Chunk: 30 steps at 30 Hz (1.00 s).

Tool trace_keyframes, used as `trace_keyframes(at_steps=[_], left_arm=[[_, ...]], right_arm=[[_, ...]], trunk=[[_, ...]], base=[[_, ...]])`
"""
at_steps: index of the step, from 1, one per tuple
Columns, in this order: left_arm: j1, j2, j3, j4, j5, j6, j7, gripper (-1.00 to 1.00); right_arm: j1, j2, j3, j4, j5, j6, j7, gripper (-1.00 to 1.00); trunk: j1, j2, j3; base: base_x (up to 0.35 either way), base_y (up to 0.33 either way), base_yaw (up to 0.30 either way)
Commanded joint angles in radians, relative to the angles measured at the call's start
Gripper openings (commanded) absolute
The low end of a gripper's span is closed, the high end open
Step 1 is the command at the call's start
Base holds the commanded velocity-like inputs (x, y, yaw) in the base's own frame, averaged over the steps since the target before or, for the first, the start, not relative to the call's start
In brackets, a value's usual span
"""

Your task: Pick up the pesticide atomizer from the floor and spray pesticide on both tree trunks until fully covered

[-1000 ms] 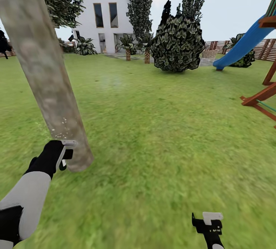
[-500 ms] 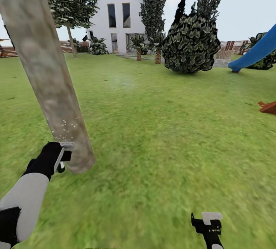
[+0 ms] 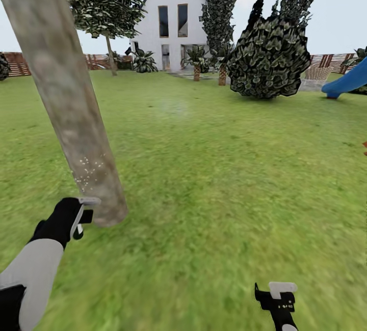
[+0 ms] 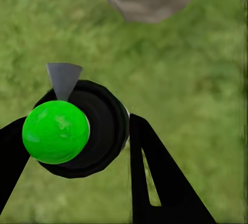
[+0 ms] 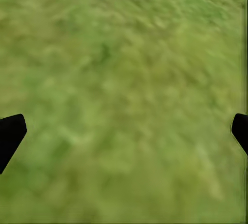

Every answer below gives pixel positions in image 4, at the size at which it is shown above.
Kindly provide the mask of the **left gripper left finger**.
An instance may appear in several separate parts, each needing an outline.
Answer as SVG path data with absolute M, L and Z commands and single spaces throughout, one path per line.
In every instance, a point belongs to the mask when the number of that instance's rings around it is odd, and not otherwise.
M 25 119 L 15 120 L 0 130 L 0 214 L 30 158 L 22 140 Z

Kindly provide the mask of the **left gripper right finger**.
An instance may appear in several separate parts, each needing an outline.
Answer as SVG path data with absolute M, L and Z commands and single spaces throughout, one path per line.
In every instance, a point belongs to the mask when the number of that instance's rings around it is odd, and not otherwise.
M 216 224 L 150 123 L 129 116 L 133 224 Z M 150 204 L 142 148 L 162 206 Z

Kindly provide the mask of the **pesticide atomizer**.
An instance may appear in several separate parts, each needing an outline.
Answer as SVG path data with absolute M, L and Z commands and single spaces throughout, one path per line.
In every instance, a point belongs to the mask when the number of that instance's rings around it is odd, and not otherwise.
M 51 173 L 85 178 L 104 170 L 130 137 L 130 116 L 106 87 L 79 80 L 83 68 L 48 62 L 53 88 L 26 117 L 22 140 L 29 154 Z

